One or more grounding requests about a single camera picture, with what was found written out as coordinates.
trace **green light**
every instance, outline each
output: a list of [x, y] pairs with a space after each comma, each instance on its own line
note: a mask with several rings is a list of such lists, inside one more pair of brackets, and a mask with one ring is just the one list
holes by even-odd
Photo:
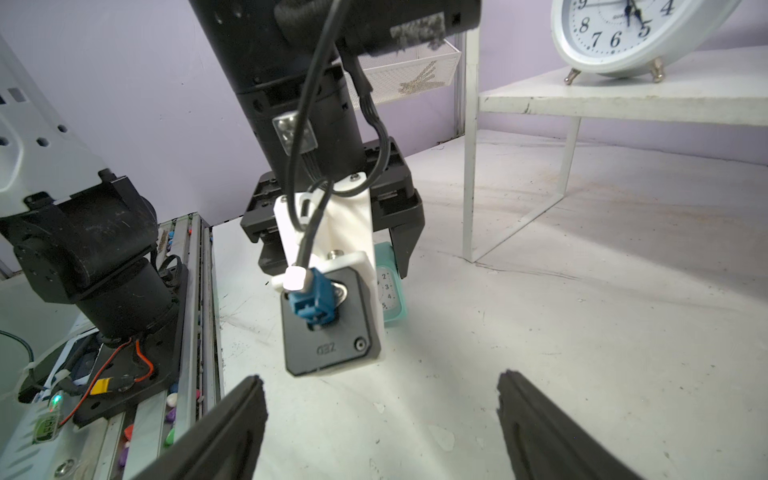
[[56, 395], [52, 396], [51, 401], [48, 404], [48, 411], [53, 412], [54, 410], [56, 410], [62, 398], [63, 397], [61, 396], [61, 393], [57, 393]]

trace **clock hands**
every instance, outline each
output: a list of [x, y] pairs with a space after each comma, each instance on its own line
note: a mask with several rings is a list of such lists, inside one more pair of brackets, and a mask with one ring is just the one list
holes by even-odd
[[637, 17], [640, 22], [640, 26], [643, 26], [643, 11], [637, 7], [637, 3], [634, 0], [627, 0], [627, 6], [624, 8], [624, 16], [627, 17], [627, 28], [630, 26], [631, 16]]
[[624, 8], [624, 16], [627, 17], [627, 28], [629, 28], [630, 15], [632, 15], [632, 0], [627, 0], [627, 6]]
[[643, 26], [643, 11], [637, 7], [637, 3], [635, 3], [634, 0], [630, 0], [630, 2], [632, 4], [634, 16], [637, 17], [637, 20], [640, 22], [641, 26]]

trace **white alarm clock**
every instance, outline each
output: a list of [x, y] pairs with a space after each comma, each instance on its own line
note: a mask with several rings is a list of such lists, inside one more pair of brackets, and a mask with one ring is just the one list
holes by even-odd
[[552, 37], [573, 70], [611, 77], [650, 72], [664, 79], [664, 66], [701, 45], [740, 0], [554, 0]]

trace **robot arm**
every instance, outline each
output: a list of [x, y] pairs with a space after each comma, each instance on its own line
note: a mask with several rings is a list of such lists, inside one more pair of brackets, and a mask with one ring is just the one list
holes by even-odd
[[[424, 213], [357, 56], [439, 45], [478, 25], [480, 1], [191, 3], [273, 169], [241, 224], [264, 242], [260, 265], [281, 293], [288, 371], [378, 359], [383, 315], [372, 232], [389, 229], [405, 277]], [[334, 43], [343, 65], [333, 63]], [[343, 69], [377, 142], [362, 144]], [[321, 185], [334, 190], [330, 199]]]

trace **white mesh basket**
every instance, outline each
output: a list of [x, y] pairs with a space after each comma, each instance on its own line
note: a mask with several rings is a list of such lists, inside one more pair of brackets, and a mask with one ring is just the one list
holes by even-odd
[[[360, 55], [359, 59], [373, 86], [373, 102], [378, 105], [450, 85], [461, 54], [446, 41], [437, 50], [419, 45], [378, 57]], [[344, 72], [344, 75], [349, 96], [355, 110], [359, 110], [360, 103], [352, 79], [348, 73]]]

